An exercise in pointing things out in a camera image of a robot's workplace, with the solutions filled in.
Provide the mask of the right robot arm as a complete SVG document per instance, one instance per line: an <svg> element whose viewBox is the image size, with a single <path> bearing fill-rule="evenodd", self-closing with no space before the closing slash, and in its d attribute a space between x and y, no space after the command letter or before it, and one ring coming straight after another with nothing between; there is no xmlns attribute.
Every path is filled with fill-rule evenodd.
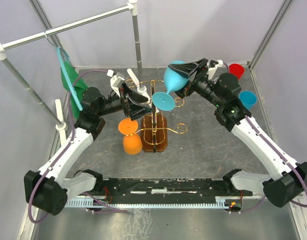
<svg viewBox="0 0 307 240"><path fill-rule="evenodd" d="M289 202L307 208L307 162L297 162L262 130L239 99L242 88L235 74L227 71L216 81L209 78L216 65L218 61L202 58L194 62L174 61L167 68L186 80L184 86L175 90L177 96L184 98L196 92L214 105L218 123L240 139L267 170L267 174L232 170L223 177L224 193L232 196L238 191L249 191L266 197L279 208Z"/></svg>

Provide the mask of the light blue back glass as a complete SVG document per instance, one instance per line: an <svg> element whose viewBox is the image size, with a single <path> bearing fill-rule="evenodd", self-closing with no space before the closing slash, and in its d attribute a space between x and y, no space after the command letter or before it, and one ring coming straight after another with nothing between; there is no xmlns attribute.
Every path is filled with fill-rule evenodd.
<svg viewBox="0 0 307 240"><path fill-rule="evenodd" d="M170 93L182 89L189 79L176 73L168 66L165 70L163 81L166 92L159 91L154 93L152 95L152 103L161 111L172 111L176 104Z"/></svg>

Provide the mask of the red wine glass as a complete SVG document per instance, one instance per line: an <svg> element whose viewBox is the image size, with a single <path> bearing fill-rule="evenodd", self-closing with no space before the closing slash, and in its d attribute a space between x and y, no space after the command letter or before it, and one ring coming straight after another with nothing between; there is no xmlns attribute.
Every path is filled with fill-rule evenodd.
<svg viewBox="0 0 307 240"><path fill-rule="evenodd" d="M245 73L245 69L242 65L238 63L232 63L229 65L229 73L236 76L237 79L240 80Z"/></svg>

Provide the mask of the orange wine glass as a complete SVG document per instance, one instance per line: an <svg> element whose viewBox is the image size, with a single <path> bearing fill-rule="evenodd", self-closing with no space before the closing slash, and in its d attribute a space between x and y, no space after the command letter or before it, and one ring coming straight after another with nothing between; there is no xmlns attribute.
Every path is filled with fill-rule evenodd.
<svg viewBox="0 0 307 240"><path fill-rule="evenodd" d="M129 117L120 121L118 130L123 134L123 149L129 155L136 155L143 148L142 140L137 134L138 122L131 120Z"/></svg>

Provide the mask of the blue front wine glass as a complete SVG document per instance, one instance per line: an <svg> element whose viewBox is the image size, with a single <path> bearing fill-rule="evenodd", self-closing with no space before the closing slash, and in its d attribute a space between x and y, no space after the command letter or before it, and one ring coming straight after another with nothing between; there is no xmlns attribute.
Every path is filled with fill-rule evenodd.
<svg viewBox="0 0 307 240"><path fill-rule="evenodd" d="M258 100L257 96L251 91L242 91L238 98L243 106L248 110L251 110Z"/></svg>

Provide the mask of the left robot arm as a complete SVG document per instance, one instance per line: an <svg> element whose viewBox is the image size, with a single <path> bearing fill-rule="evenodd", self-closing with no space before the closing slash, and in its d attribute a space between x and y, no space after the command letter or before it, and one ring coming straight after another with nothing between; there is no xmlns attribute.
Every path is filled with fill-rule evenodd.
<svg viewBox="0 0 307 240"><path fill-rule="evenodd" d="M116 87L115 93L106 98L96 87L84 90L81 99L83 110L76 121L71 121L72 132L65 144L39 170L30 170L24 176L28 216L32 216L32 207L56 216L67 201L76 196L85 192L92 195L103 192L102 174L87 169L76 177L66 179L67 173L100 135L106 123L105 115L123 111L131 120L137 120L152 110L146 91L133 90L123 82Z"/></svg>

